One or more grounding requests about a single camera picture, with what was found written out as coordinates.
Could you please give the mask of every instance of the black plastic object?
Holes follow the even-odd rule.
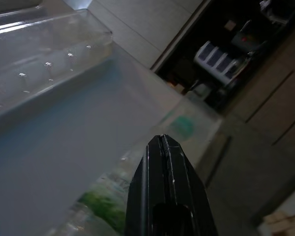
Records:
[[[124,235],[218,235],[205,187],[168,135],[149,142],[130,183]]]

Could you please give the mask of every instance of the transparent plastic tray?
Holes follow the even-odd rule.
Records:
[[[106,60],[112,32],[86,9],[0,26],[0,118]]]

